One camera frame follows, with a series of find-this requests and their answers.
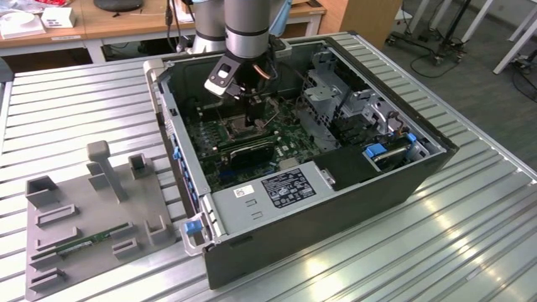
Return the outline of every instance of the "green circuit board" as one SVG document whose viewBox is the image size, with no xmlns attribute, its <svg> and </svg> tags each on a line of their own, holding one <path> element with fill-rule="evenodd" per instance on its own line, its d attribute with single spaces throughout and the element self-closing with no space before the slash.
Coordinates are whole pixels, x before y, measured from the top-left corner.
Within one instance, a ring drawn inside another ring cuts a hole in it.
<svg viewBox="0 0 537 302">
<path fill-rule="evenodd" d="M 294 158 L 300 164 L 319 154 L 294 111 L 294 99 L 269 99 L 263 116 L 255 120 L 254 126 L 243 126 L 243 114 L 186 123 L 201 169 L 213 191 L 278 172 L 282 160 Z M 253 164 L 246 169 L 225 169 L 233 152 L 262 145 L 269 146 L 267 149 L 273 146 L 273 156 L 267 162 Z"/>
</svg>

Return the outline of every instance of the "power supply label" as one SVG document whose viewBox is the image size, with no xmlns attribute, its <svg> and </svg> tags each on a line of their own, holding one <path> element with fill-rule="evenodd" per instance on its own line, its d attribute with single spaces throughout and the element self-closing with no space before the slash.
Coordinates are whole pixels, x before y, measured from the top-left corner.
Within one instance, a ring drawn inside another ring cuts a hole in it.
<svg viewBox="0 0 537 302">
<path fill-rule="evenodd" d="M 281 173 L 261 183 L 275 208 L 282 208 L 315 194 L 299 169 Z"/>
</svg>

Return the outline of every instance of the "barcode sticker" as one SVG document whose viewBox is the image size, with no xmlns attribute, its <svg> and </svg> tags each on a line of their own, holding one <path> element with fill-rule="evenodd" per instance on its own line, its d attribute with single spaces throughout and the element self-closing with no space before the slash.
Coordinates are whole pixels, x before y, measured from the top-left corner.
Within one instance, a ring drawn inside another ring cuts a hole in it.
<svg viewBox="0 0 537 302">
<path fill-rule="evenodd" d="M 53 41 L 74 40 L 74 39 L 79 39 L 79 35 L 78 36 L 54 36 L 53 38 L 50 38 L 50 40 L 53 40 Z"/>
</svg>

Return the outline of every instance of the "motherboard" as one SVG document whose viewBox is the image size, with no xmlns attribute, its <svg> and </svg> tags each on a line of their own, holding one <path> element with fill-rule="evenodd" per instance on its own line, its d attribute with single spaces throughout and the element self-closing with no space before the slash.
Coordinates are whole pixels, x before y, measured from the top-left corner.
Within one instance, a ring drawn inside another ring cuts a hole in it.
<svg viewBox="0 0 537 302">
<path fill-rule="evenodd" d="M 251 125 L 243 113 L 223 107 L 197 108 L 186 119 L 195 155 L 213 191 L 284 170 L 320 150 L 295 116 L 296 99 L 267 97 L 259 101 L 259 118 Z"/>
</svg>

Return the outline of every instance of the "caster wheel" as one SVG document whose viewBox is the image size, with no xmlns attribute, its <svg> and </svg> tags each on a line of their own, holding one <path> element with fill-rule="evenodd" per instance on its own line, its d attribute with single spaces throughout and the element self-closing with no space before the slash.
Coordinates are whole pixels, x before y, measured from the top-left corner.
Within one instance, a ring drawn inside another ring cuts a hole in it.
<svg viewBox="0 0 537 302">
<path fill-rule="evenodd" d="M 456 54 L 456 59 L 454 60 L 456 63 L 460 63 L 463 58 L 463 53 Z"/>
<path fill-rule="evenodd" d="M 434 66 L 439 66 L 442 64 L 442 58 L 434 57 Z"/>
</svg>

